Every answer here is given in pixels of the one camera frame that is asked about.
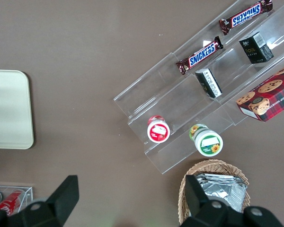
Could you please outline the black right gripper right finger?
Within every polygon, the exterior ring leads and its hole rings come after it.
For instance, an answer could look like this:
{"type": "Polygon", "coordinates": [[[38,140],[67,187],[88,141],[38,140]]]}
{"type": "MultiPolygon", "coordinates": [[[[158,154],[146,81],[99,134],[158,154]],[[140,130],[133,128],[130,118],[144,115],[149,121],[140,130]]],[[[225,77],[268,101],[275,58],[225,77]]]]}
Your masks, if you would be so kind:
{"type": "Polygon", "coordinates": [[[186,176],[185,196],[191,216],[182,227],[242,226],[242,214],[221,201],[208,199],[194,175],[186,176]]]}

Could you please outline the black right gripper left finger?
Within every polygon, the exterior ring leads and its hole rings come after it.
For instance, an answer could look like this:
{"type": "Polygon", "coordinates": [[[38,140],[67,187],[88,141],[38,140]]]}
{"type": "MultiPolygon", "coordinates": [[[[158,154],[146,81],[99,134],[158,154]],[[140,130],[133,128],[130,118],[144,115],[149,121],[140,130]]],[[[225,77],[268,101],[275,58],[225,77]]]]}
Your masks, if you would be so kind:
{"type": "Polygon", "coordinates": [[[13,227],[62,227],[79,201],[77,175],[67,176],[46,201],[37,201],[11,217],[13,227]]]}

